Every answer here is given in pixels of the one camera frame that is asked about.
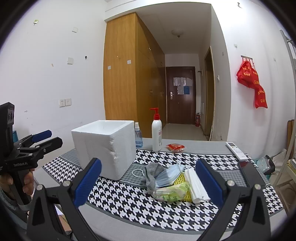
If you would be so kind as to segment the person's left hand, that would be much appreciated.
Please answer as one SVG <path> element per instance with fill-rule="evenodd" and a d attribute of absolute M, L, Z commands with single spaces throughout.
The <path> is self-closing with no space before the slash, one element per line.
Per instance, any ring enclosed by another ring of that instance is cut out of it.
<path fill-rule="evenodd" d="M 34 192 L 34 169 L 30 169 L 29 173 L 24 177 L 23 192 L 31 196 Z M 14 194 L 11 190 L 11 185 L 13 185 L 13 179 L 10 175 L 1 175 L 1 189 L 7 194 L 11 199 L 15 200 Z"/>

